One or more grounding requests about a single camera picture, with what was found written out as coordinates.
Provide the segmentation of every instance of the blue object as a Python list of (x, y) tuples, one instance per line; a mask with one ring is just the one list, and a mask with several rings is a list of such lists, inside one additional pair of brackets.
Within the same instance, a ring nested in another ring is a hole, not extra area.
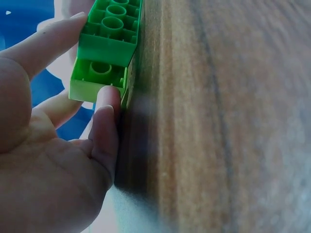
[[(53, 17), (53, 0), (1, 0), (0, 50), (27, 38), (36, 32), (38, 23)], [(61, 80), (44, 70), (34, 78), (31, 89), (35, 107), (64, 88)], [(58, 136), (65, 140), (79, 138), (92, 114), (92, 110), (81, 108), (71, 120), (57, 130)]]

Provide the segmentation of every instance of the wooden surface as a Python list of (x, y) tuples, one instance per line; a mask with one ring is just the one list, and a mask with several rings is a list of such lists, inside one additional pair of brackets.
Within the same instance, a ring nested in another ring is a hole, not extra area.
[(311, 2), (145, 0), (142, 20), (121, 232), (311, 232)]

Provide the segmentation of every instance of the plastic toy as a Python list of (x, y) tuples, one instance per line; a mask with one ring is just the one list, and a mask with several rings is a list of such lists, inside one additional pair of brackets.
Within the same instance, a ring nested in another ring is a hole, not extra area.
[(69, 98), (96, 102), (105, 85), (127, 91), (127, 70), (138, 45), (142, 0), (96, 0), (81, 31)]

